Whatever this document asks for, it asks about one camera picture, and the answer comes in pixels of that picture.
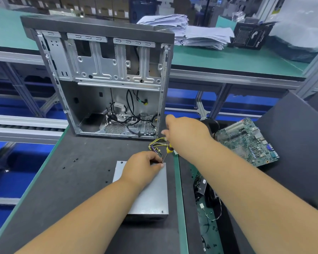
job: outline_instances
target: stack of paper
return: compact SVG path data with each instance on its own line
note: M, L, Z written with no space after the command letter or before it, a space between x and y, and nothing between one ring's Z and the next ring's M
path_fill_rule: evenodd
M230 28L187 26L185 37L183 45L222 50L226 44L231 42L230 37L234 37L234 34Z
M181 45L185 36L188 21L187 15L172 14L168 16L144 16L137 24L169 28L175 35L174 44Z

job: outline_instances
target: left hand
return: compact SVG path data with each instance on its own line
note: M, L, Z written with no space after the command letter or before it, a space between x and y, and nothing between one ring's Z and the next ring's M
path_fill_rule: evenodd
M159 162L159 164L150 165L150 161ZM127 161L120 179L134 183L140 191L148 185L157 173L164 167L161 163L162 158L153 151L142 151L133 154Z

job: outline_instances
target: yellow screwdriver handle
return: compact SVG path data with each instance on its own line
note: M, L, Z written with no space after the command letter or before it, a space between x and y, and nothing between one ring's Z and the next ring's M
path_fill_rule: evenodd
M171 144L166 147L166 152L167 152L167 153L172 153L172 152L173 152L173 148L172 148L172 145L171 145Z

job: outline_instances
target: screwdriver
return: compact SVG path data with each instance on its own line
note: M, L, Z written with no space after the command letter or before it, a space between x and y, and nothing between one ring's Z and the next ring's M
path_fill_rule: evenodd
M166 147L166 155L165 155L165 157L162 159L162 163L164 163L164 160L165 160L165 158L167 157L167 155L169 154L169 153L172 153L173 152L173 147L172 147L172 145L171 144L169 144L169 146L167 146Z

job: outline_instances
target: motherboard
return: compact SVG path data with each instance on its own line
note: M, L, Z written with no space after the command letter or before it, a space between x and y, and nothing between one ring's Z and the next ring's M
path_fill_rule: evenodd
M221 129L215 134L215 139L256 167L277 161L279 158L249 118Z

